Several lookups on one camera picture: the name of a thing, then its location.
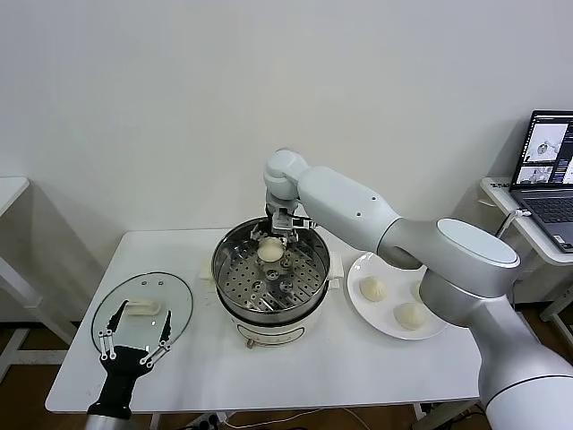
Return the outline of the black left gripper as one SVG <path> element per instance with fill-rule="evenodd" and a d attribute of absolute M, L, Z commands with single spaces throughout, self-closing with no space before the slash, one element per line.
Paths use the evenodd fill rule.
<path fill-rule="evenodd" d="M 88 408 L 88 415 L 129 419 L 132 414 L 130 404 L 133 389 L 137 380 L 148 374 L 171 349 L 171 309 L 167 311 L 157 346 L 148 354 L 138 348 L 125 346 L 115 348 L 114 335 L 128 303 L 128 300 L 124 300 L 111 315 L 105 328 L 98 332 L 99 362 L 106 370 L 107 376 L 98 399 Z"/>

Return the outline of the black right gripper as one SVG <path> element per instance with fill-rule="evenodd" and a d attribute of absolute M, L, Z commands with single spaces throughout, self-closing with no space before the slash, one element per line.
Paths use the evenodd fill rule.
<path fill-rule="evenodd" d="M 282 241 L 285 249 L 294 248 L 299 241 L 298 232 L 293 223 L 293 216 L 297 208 L 297 203 L 287 206 L 268 204 L 266 207 L 269 218 L 269 231 L 274 236 L 284 236 Z M 257 243 L 267 236 L 268 232 L 261 223 L 257 223 L 250 231 L 250 239 Z"/>

